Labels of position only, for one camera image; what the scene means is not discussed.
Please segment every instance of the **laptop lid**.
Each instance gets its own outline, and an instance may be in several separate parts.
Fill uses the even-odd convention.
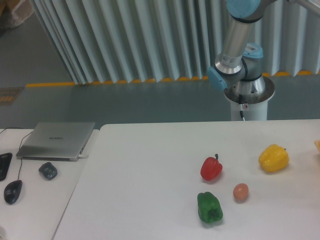
[[[40,122],[22,145],[17,158],[77,161],[94,122]]]

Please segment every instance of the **gray floor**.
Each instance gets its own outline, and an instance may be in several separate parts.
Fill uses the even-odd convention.
[[[0,88],[70,82],[35,15],[0,36]],[[272,77],[276,93],[269,120],[320,119],[320,75]],[[38,122],[104,124],[229,121],[230,106],[208,81],[26,87],[0,106],[0,128],[34,128]]]

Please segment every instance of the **computer mouse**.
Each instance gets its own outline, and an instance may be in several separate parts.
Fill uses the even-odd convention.
[[[42,175],[48,180],[54,179],[58,174],[58,170],[49,161],[45,164],[42,164],[42,166],[39,168],[39,172],[42,173]]]
[[[4,189],[4,192],[3,192],[4,200],[10,205],[14,204],[20,196],[21,188],[22,188],[21,180],[10,182]]]

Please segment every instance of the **brown egg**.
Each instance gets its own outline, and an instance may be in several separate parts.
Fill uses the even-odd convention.
[[[243,202],[247,199],[249,194],[248,185],[240,183],[233,189],[233,196],[238,202]]]

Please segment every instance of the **mouse cable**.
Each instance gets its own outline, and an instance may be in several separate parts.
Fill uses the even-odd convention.
[[[23,141],[26,137],[28,137],[30,134],[32,134],[32,132],[28,133],[27,135],[25,135],[25,136],[21,139],[20,146],[19,146],[19,150],[20,150],[20,148],[21,148],[22,141]],[[21,172],[21,167],[22,167],[22,158],[21,158],[20,160],[21,160],[21,164],[20,164],[19,173],[18,173],[18,180],[19,180],[19,177],[20,177],[20,172]]]
[[[2,134],[5,130],[7,129],[23,129],[22,127],[15,127],[15,126],[11,126],[11,127],[6,127],[5,129],[3,129],[0,134]]]

